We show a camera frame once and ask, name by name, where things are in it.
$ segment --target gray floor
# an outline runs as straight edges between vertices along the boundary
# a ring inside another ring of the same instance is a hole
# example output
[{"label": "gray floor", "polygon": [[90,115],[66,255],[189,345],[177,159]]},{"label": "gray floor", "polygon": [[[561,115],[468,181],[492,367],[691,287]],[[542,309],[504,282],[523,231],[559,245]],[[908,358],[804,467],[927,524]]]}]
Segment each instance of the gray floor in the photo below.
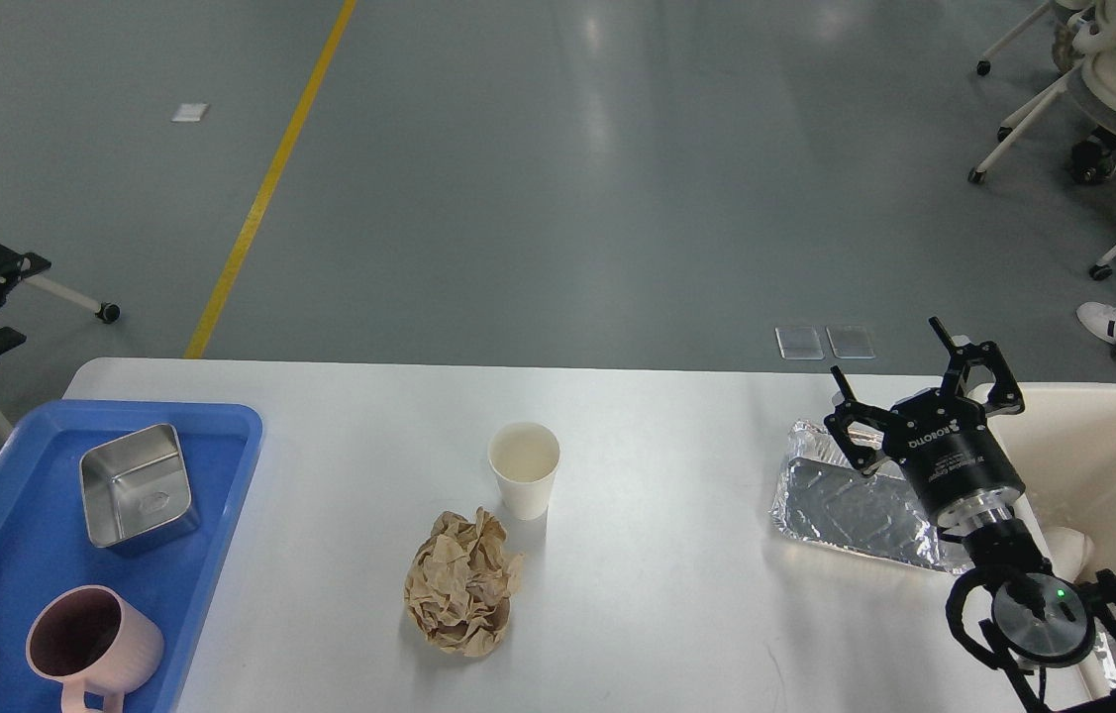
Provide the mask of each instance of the gray floor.
[{"label": "gray floor", "polygon": [[[1035,4],[363,0],[206,356],[815,372],[775,326],[856,324],[847,369],[939,374],[939,315],[1021,379],[1116,383],[1072,315],[1116,303],[1087,118],[965,181],[1055,77],[1050,20],[973,73]],[[20,288],[9,415],[180,356],[338,9],[0,1],[0,241],[124,310]]]}]

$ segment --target metal box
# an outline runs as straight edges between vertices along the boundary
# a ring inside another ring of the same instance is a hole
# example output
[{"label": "metal box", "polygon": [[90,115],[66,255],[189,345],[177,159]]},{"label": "metal box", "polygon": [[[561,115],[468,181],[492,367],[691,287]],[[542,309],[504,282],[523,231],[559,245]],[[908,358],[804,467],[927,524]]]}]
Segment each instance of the metal box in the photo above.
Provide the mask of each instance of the metal box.
[{"label": "metal box", "polygon": [[179,434],[157,424],[97,445],[78,463],[92,545],[134,557],[195,531]]}]

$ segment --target aluminum foil tray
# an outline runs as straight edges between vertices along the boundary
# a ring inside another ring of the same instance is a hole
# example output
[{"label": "aluminum foil tray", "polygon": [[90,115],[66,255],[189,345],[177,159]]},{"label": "aluminum foil tray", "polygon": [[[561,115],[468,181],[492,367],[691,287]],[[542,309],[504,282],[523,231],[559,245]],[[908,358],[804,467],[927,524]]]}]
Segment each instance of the aluminum foil tray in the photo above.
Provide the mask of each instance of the aluminum foil tray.
[{"label": "aluminum foil tray", "polygon": [[[850,433],[857,443],[879,443],[877,433]],[[962,546],[936,538],[896,464],[863,478],[848,468],[826,428],[810,421],[797,421],[791,428],[770,514],[785,536],[798,541],[941,572],[971,568]]]}]

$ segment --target table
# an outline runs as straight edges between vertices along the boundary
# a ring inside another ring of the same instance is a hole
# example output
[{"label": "table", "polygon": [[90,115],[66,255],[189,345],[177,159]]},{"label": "table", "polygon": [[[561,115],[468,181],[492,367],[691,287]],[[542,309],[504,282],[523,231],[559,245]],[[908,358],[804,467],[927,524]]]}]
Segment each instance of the table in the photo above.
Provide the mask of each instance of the table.
[{"label": "table", "polygon": [[[889,405],[939,377],[855,375]],[[67,398],[240,402],[264,442],[179,703],[187,710],[1020,710],[945,626],[947,575],[788,541],[786,434],[824,374],[97,359]],[[561,441],[549,512],[499,507],[487,443]],[[503,644],[426,645],[403,578],[444,510],[526,553]],[[1055,673],[1050,703],[1078,703]]]}]

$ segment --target paper cup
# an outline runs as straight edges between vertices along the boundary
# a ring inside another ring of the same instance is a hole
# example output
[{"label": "paper cup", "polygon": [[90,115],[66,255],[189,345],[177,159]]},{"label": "paper cup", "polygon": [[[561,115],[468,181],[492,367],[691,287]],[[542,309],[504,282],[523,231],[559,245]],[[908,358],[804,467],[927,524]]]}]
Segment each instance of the paper cup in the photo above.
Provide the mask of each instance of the paper cup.
[{"label": "paper cup", "polygon": [[487,454],[509,513],[520,520],[543,516],[561,455],[558,437],[540,424],[509,424],[491,437]]}]

